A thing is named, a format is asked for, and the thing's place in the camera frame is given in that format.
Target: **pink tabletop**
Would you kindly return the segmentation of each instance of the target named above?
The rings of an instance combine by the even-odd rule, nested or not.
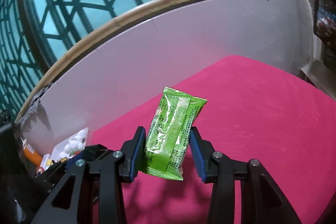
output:
[[[259,159],[303,224],[315,223],[336,190],[336,102],[293,75],[240,56],[173,88],[208,99],[194,122],[201,136],[232,159]],[[137,126],[148,131],[160,98],[97,130],[93,143],[117,150]],[[197,176],[189,148],[183,171],[183,181],[139,172],[134,183],[123,184],[128,223],[205,223],[212,184]],[[240,223],[238,206],[235,216]]]

